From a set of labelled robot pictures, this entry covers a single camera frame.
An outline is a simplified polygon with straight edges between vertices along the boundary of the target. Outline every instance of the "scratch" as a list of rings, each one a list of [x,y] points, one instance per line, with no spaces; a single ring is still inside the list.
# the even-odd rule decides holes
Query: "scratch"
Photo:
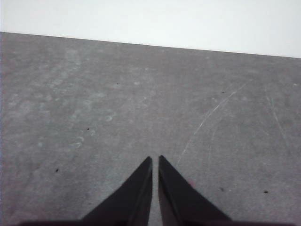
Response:
[[[267,131],[265,131],[263,128],[259,128],[258,131],[256,133],[254,133],[253,136],[251,136],[245,143],[244,146],[242,148],[242,150],[244,151],[246,148],[247,143],[252,140],[254,137],[256,137],[260,132],[264,132],[267,136],[269,136],[269,133]]]
[[[109,184],[106,184],[106,185],[111,191],[113,191],[113,188]]]
[[[269,103],[269,106],[270,106],[271,111],[272,111],[272,113],[273,113],[273,116],[274,116],[274,118],[275,118],[275,120],[276,120],[276,122],[277,122],[279,131],[280,131],[280,133],[281,133],[281,135],[282,135],[282,138],[283,138],[283,140],[285,141],[285,145],[286,145],[286,147],[287,147],[287,141],[286,141],[285,133],[284,133],[283,128],[282,128],[282,126],[281,126],[281,124],[280,124],[280,122],[279,122],[279,119],[278,119],[277,115],[276,115],[276,112],[275,112],[275,109],[274,109],[274,104],[273,104],[273,99],[271,98],[271,100],[270,100],[270,98],[268,97],[268,94],[267,94],[267,87],[266,87],[266,86],[264,86],[264,91],[265,91],[265,97],[266,97],[266,99],[268,100],[268,103]]]
[[[224,89],[224,91],[226,91],[227,89],[229,89],[232,86],[232,84],[230,84],[226,89]]]
[[[210,150],[209,150],[209,153],[208,153],[208,159],[207,159],[207,161],[208,161],[207,169],[208,170],[209,170],[210,164],[211,164],[211,152],[212,152],[212,144],[213,144],[214,136],[215,136],[215,130],[213,131],[212,136],[211,136],[211,147],[210,147]]]
[[[192,134],[192,136],[190,137],[189,141],[187,142],[184,150],[182,151],[181,156],[178,159],[178,162],[176,163],[176,166],[179,164],[179,162],[181,161],[181,158],[183,157],[183,155],[186,153],[187,148],[189,146],[189,144],[192,142],[193,137],[198,133],[198,131],[201,129],[201,127],[203,126],[203,124],[206,122],[206,120],[226,101],[228,101],[234,94],[236,94],[238,91],[240,91],[246,84],[248,84],[249,82],[251,82],[252,80],[246,82],[245,84],[243,84],[241,87],[239,87],[237,90],[235,90],[234,92],[232,92],[227,98],[223,99],[212,111],[208,112],[205,115],[205,118],[203,119],[203,121],[201,122],[201,124],[198,126],[198,128],[194,131],[194,133]]]
[[[29,187],[29,185],[34,177],[34,173],[41,168],[42,164],[46,161],[46,159],[47,159],[47,157],[33,171],[30,171],[29,176],[24,184],[24,189],[22,191],[20,191],[16,196],[17,199],[13,205],[13,210],[12,210],[11,216],[13,216],[20,209],[20,206],[22,206],[21,205],[22,197],[24,196],[24,193],[26,193],[27,188]]]

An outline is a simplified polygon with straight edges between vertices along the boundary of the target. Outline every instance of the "white line scratch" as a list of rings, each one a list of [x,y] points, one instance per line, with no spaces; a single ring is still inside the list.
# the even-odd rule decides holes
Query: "white line scratch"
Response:
[[[231,95],[229,95],[227,98],[223,99],[212,111],[210,111],[210,113],[207,113],[205,115],[205,118],[203,119],[203,121],[201,122],[201,124],[198,126],[197,130],[194,131],[194,133],[192,134],[192,136],[190,137],[189,141],[187,142],[184,150],[182,151],[181,156],[179,157],[178,162],[176,163],[176,166],[179,164],[179,162],[181,161],[181,158],[183,157],[183,155],[186,153],[187,148],[189,146],[189,144],[191,143],[191,141],[193,140],[193,137],[198,133],[198,131],[200,130],[200,128],[203,126],[204,122],[207,120],[207,118],[209,118],[215,111],[216,109],[218,109],[224,102],[226,102],[227,100],[229,100],[231,98],[231,96],[233,96],[234,94],[236,94],[238,91],[240,91],[246,84],[248,84],[249,82],[251,82],[252,80],[246,82],[245,84],[243,84],[241,87],[239,87],[237,90],[235,90],[234,92],[231,93]]]
[[[282,135],[282,138],[283,138],[283,140],[285,141],[285,145],[286,145],[286,147],[287,147],[287,142],[286,142],[286,136],[285,136],[285,133],[284,133],[283,128],[282,128],[282,126],[281,126],[281,124],[280,124],[280,122],[279,122],[279,120],[278,120],[277,115],[276,115],[276,112],[275,112],[275,109],[274,109],[274,104],[273,104],[273,99],[271,98],[271,100],[270,100],[270,98],[268,97],[268,94],[267,94],[267,87],[266,87],[266,86],[264,86],[264,91],[265,91],[265,97],[266,97],[267,100],[268,100],[268,103],[269,103],[269,106],[270,106],[271,111],[272,111],[272,113],[273,113],[273,116],[274,116],[274,118],[275,118],[275,120],[276,120],[276,122],[277,122],[278,128],[279,128],[279,130],[280,130],[280,133],[281,133],[281,135]]]
[[[252,140],[254,137],[256,137],[259,133],[264,132],[267,136],[269,136],[269,133],[267,131],[265,131],[263,128],[259,128],[258,131],[256,133],[253,134],[253,136],[251,136],[245,143],[244,146],[242,148],[242,150],[245,150],[247,143]]]
[[[207,170],[209,170],[210,164],[211,164],[211,152],[212,152],[212,144],[213,144],[214,136],[215,136],[215,130],[213,131],[212,136],[211,136],[211,146],[209,149],[208,159],[207,159],[207,161],[208,161]]]
[[[111,191],[113,191],[113,188],[109,184],[105,184]]]
[[[229,89],[232,86],[232,84],[230,84],[226,89],[224,89],[223,91],[226,91],[227,89]]]

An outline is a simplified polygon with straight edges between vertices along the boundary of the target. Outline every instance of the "concrete floor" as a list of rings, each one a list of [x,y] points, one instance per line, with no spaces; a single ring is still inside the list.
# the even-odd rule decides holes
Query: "concrete floor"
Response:
[[[234,220],[301,225],[301,59],[1,34],[1,221],[79,219],[163,154]]]

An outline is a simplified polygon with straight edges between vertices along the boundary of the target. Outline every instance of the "pink spot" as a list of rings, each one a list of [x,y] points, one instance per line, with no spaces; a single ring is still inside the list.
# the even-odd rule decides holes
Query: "pink spot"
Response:
[[[195,187],[196,186],[196,183],[193,181],[193,180],[188,180],[187,181],[190,185],[191,185],[191,187]]]

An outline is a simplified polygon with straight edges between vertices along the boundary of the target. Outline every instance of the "white wall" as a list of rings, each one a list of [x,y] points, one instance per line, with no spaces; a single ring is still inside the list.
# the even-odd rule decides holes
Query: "white wall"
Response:
[[[2,0],[1,31],[301,58],[301,0]]]

